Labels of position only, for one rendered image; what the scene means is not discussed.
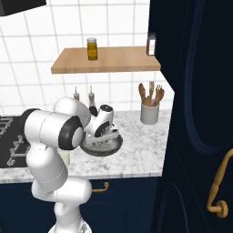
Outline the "yellow jar with white lid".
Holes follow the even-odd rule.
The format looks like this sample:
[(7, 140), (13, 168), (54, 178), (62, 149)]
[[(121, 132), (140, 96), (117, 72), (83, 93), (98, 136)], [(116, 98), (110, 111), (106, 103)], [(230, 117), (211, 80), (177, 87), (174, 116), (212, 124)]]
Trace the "yellow jar with white lid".
[(87, 56), (89, 60), (97, 60), (97, 43), (94, 37), (89, 37), (87, 43)]

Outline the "black hob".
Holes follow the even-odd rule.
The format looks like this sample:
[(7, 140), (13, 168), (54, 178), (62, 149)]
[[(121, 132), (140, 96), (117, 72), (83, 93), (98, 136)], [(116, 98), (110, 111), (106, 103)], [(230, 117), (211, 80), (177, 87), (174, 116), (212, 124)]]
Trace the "black hob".
[(27, 167), (30, 148), (21, 134), (18, 116), (0, 116), (0, 168)]

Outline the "white utensil pot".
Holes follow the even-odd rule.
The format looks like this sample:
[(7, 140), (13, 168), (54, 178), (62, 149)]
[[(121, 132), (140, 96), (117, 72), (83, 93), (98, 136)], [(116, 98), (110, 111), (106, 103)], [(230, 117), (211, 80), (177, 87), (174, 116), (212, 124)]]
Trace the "white utensil pot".
[(158, 121), (159, 106), (141, 105), (140, 121), (145, 125), (155, 125)]

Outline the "dark grey ice bowl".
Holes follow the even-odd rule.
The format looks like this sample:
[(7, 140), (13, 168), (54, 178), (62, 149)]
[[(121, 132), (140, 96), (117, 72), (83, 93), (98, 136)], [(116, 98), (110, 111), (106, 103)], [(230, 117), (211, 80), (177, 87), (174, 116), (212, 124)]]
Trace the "dark grey ice bowl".
[(115, 154), (123, 145), (123, 138), (118, 135), (116, 138), (105, 139), (98, 142), (87, 143), (87, 133), (84, 134), (80, 144), (81, 149), (88, 155), (94, 157), (107, 157)]

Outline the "navy cupboard front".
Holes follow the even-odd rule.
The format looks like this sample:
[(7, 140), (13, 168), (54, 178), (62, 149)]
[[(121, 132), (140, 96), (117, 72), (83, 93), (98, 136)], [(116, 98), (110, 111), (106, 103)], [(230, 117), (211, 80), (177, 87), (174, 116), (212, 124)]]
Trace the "navy cupboard front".
[[(93, 233), (150, 233), (157, 193), (156, 177), (93, 179), (80, 212)], [(34, 198), (29, 183), (0, 185), (0, 233), (47, 233), (56, 223), (54, 204)]]

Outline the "brown and white shaker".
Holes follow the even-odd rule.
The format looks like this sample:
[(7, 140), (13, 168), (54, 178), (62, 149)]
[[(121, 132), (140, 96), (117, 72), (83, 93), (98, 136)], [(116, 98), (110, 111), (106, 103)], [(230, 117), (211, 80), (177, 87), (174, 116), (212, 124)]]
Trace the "brown and white shaker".
[(155, 34), (147, 35), (147, 55), (153, 56), (155, 54), (157, 37)]

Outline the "navy fridge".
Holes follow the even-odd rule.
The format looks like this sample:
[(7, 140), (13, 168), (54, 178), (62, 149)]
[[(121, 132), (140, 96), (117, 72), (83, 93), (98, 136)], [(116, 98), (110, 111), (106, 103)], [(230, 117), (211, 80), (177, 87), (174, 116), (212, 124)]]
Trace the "navy fridge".
[(175, 95), (151, 233), (233, 233), (233, 157), (217, 200), (208, 195), (233, 149), (233, 0), (150, 0), (149, 32)]

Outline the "black range hood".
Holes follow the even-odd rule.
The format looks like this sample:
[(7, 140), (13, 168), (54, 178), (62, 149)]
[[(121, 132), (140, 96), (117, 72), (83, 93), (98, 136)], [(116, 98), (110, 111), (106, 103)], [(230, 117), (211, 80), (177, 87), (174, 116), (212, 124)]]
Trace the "black range hood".
[(0, 16), (13, 15), (46, 5), (46, 0), (0, 0)]

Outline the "wooden spoon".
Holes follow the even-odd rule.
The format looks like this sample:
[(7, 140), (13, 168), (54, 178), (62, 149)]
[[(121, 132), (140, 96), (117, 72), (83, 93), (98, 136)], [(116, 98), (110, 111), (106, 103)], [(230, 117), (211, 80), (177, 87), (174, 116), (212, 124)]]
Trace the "wooden spoon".
[(138, 85), (138, 92), (140, 94), (141, 97), (141, 102), (144, 105), (145, 104), (145, 100), (146, 100), (146, 89), (144, 88), (143, 84), (140, 83)]

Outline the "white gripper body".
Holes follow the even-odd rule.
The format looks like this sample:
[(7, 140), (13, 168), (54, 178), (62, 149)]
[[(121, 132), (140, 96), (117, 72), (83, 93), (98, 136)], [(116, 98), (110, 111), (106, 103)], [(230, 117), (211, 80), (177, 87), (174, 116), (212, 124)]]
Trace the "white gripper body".
[(106, 128), (105, 137), (106, 139), (113, 139), (119, 136), (119, 130), (116, 124), (112, 123)]

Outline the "wooden wall shelf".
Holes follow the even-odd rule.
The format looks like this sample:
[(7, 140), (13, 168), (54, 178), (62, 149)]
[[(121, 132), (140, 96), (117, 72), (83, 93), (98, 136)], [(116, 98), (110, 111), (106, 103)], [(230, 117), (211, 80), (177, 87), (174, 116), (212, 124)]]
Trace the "wooden wall shelf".
[(51, 67), (52, 74), (159, 71), (160, 64), (144, 46), (99, 47), (97, 60), (86, 48), (65, 48)]

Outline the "wooden fork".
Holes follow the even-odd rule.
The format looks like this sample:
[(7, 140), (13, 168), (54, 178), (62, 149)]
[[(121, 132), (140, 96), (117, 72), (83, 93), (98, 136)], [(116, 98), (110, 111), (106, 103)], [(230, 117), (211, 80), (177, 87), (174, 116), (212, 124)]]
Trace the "wooden fork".
[(154, 81), (149, 81), (149, 100), (148, 100), (149, 105), (151, 105), (151, 100), (152, 100), (152, 96), (154, 93), (154, 89), (155, 89)]

